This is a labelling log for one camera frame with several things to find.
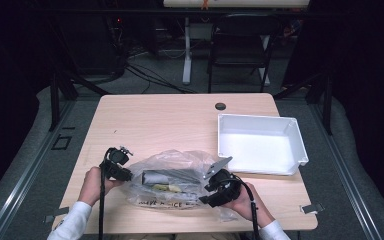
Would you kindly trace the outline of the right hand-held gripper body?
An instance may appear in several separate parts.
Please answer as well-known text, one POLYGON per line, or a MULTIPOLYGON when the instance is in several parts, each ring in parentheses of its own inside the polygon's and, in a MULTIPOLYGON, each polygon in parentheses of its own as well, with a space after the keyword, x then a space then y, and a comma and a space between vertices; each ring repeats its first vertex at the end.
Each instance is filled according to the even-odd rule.
POLYGON ((211 195, 218 194, 220 196, 220 204, 226 204, 237 199, 240 195, 241 183, 236 175, 225 169, 225 165, 232 160, 232 157, 220 158, 213 163, 203 179, 207 180, 207 184, 213 184, 215 190, 211 195))

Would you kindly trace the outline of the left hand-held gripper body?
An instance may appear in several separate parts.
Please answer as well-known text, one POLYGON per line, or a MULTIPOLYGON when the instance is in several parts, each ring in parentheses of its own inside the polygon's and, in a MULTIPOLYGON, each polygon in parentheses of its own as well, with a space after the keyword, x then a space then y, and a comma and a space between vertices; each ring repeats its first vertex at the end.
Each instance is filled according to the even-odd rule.
POLYGON ((132 155, 132 153, 123 146, 119 149, 109 148, 100 164, 104 176, 107 179, 123 180, 122 169, 124 168, 123 165, 129 161, 129 155, 132 155))

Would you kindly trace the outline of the translucent printed plastic bag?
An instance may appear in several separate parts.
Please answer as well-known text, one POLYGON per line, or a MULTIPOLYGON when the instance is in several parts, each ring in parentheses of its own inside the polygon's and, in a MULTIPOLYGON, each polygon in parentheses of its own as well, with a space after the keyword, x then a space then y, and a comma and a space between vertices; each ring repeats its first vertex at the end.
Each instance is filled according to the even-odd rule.
POLYGON ((132 180, 122 189, 127 201, 137 207, 158 210, 203 210, 214 215, 219 221, 227 222, 237 220, 232 210, 203 204, 199 198, 208 196, 204 188, 208 183, 203 175, 217 160, 204 151, 178 151, 168 150, 153 155, 147 159, 134 163, 128 167, 132 172, 132 180), (199 184, 155 184, 143 185, 142 172, 144 170, 192 169, 200 178, 199 184))

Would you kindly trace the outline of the person's right hand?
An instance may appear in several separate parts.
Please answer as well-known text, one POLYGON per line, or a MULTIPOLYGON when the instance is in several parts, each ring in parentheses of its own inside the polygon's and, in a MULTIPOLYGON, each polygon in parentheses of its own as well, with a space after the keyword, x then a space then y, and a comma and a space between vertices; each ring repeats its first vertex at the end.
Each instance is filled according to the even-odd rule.
POLYGON ((256 204, 256 216, 259 227, 264 228, 275 220, 257 193, 254 185, 248 182, 246 182, 245 186, 241 187, 239 197, 224 204, 224 207, 237 212, 243 218, 251 221, 252 202, 255 202, 256 204))

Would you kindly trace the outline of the person's left hand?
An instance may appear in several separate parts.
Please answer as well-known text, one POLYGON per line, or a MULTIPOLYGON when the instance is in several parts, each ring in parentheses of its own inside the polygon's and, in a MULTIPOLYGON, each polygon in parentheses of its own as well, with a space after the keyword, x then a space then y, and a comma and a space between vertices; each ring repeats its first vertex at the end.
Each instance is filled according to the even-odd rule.
MULTIPOLYGON (((119 187, 123 181, 104 179, 104 194, 107 194, 115 187, 119 187)), ((99 167, 92 167, 85 174, 84 182, 78 197, 78 200, 94 206, 100 199, 101 194, 101 169, 99 167)))

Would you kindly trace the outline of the white plastic tray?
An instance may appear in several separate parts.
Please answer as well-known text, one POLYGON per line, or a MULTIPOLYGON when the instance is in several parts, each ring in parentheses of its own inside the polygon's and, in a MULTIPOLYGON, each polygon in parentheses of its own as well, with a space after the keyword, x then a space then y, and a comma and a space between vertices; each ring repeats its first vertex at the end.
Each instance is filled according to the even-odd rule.
POLYGON ((309 162, 296 118, 220 114, 218 156, 231 172, 294 175, 309 162))

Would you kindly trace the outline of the black floor tape outline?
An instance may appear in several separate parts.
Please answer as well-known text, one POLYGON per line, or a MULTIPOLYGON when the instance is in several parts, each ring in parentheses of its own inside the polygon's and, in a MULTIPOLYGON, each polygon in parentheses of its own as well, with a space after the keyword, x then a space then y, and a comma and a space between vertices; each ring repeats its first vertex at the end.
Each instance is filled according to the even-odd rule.
POLYGON ((56 140, 53 142, 51 149, 52 150, 66 150, 72 140, 71 136, 63 136, 59 134, 56 140))

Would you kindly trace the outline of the grey tape piece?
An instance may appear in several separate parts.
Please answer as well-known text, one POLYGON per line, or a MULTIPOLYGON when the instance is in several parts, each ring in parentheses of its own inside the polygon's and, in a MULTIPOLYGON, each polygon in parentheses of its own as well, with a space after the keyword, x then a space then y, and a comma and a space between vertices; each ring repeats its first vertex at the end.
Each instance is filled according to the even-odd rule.
POLYGON ((318 214, 325 210, 324 206, 321 203, 314 203, 310 205, 301 206, 300 209, 304 214, 318 214))
POLYGON ((63 208, 59 208, 57 210, 55 210, 52 214, 50 215, 46 215, 43 219, 43 222, 44 223, 51 223, 55 220, 55 218, 57 216, 61 216, 61 215, 64 215, 64 214, 67 214, 69 212, 69 208, 68 207, 63 207, 63 208))

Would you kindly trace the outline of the white metal desk leg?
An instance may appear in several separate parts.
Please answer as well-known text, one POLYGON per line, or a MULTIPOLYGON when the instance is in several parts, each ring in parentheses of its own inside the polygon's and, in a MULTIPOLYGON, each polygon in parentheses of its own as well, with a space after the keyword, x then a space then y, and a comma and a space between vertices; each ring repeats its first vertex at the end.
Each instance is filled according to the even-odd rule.
POLYGON ((185 40, 185 58, 184 58, 184 66, 183 66, 182 83, 184 85, 189 85, 191 83, 192 59, 191 59, 191 43, 190 43, 190 23, 189 23, 188 17, 185 18, 184 40, 185 40))
MULTIPOLYGON (((260 36, 260 38, 261 38, 262 43, 263 43, 263 50, 266 50, 267 45, 268 45, 268 41, 269 41, 269 36, 266 36, 266 35, 263 36, 262 35, 262 36, 260 36)), ((269 76, 268 76, 266 69, 265 68, 259 68, 259 74, 260 74, 261 81, 264 84, 264 86, 265 87, 270 86, 270 80, 269 80, 269 76)))

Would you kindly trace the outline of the black folding chair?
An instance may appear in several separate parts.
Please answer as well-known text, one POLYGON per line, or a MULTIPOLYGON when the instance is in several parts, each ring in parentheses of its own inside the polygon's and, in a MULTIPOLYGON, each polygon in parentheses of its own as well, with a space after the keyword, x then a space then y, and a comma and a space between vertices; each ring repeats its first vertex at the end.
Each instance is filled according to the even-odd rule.
MULTIPOLYGON (((212 92, 213 68, 250 68, 252 72, 271 62, 273 42, 283 30, 282 21, 274 15, 227 14, 218 18, 211 29, 208 56, 208 92, 212 92), (269 36, 266 50, 260 36, 269 36)), ((260 77, 260 91, 264 90, 260 77)))

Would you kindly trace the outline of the white background desk top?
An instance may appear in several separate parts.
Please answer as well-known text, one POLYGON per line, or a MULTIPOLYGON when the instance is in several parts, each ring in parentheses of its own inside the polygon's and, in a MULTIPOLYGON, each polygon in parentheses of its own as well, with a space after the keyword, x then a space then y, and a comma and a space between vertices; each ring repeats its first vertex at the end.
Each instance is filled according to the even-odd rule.
MULTIPOLYGON (((165 7, 201 8, 203 0, 163 0, 165 7)), ((209 8, 306 8, 310 0, 209 0, 209 8)))

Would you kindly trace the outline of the black metal frame post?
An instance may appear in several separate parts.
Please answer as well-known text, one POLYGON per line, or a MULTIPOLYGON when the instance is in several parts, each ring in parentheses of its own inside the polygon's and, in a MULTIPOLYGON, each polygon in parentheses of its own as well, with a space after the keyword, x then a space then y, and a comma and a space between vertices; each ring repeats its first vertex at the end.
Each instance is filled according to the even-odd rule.
POLYGON ((59 88, 57 76, 53 75, 50 81, 50 97, 51 97, 51 125, 49 131, 52 132, 60 121, 59 110, 59 88))

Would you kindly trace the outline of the silver metal floor rail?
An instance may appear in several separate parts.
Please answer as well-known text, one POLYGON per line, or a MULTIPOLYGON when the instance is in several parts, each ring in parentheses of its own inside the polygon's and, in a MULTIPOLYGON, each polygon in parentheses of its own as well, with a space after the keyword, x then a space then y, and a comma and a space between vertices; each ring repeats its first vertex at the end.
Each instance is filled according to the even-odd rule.
POLYGON ((324 127, 321 110, 317 105, 313 104, 309 105, 309 109, 316 121, 318 129, 322 132, 323 138, 329 147, 329 151, 333 155, 333 165, 335 166, 341 184, 367 240, 383 240, 334 137, 330 135, 324 127))
POLYGON ((0 181, 0 240, 8 237, 11 228, 17 226, 17 221, 31 208, 38 175, 74 106, 73 101, 60 105, 60 120, 50 131, 51 107, 40 104, 32 128, 0 181))

